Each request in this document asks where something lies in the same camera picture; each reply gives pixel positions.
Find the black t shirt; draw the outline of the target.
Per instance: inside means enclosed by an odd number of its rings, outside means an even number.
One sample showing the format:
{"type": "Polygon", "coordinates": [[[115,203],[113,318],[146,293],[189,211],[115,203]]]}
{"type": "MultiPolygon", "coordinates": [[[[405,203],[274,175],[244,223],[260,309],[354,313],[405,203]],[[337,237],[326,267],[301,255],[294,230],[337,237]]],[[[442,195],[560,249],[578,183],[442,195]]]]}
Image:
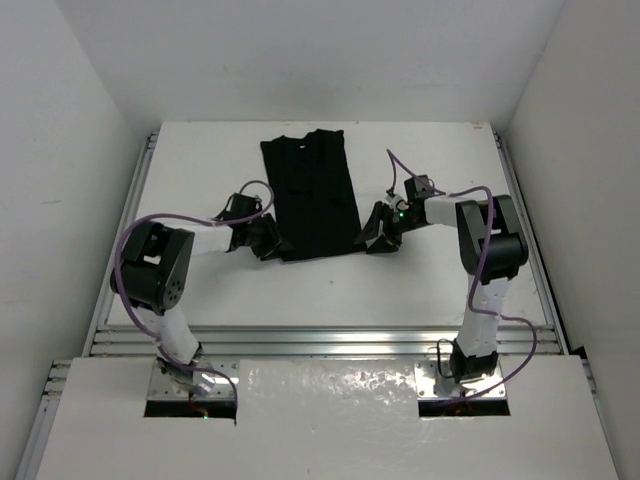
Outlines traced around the black t shirt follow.
{"type": "Polygon", "coordinates": [[[280,136],[260,148],[278,228],[292,247],[285,262],[362,252],[360,216],[342,130],[280,136]]]}

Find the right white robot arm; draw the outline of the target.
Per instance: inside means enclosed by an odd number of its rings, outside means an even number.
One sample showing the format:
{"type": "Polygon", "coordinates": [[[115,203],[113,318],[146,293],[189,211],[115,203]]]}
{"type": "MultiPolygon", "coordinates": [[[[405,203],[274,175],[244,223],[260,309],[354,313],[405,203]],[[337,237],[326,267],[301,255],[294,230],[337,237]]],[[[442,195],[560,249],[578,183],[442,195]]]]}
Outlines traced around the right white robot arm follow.
{"type": "Polygon", "coordinates": [[[404,197],[390,189],[384,201],[374,204],[355,243],[368,254],[393,253],[408,232],[434,225],[455,229],[468,292],[462,325],[452,341],[449,373],[440,377],[461,384],[491,374],[498,361],[504,298],[529,257],[513,199],[487,188],[482,189],[485,200],[470,198],[471,190],[446,194],[426,175],[413,176],[404,186],[404,197]]]}

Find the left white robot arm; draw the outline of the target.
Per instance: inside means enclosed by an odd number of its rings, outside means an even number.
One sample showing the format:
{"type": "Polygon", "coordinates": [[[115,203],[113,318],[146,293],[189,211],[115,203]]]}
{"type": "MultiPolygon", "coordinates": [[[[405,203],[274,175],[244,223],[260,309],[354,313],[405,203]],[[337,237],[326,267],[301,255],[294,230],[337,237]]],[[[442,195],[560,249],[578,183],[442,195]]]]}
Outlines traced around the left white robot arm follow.
{"type": "Polygon", "coordinates": [[[179,303],[191,260],[248,248],[260,261],[280,259],[293,250],[257,197],[232,194],[213,218],[155,213],[135,220],[117,242],[111,290],[130,319],[150,337],[163,374],[180,384],[203,386],[228,376],[203,360],[201,343],[179,303]]]}

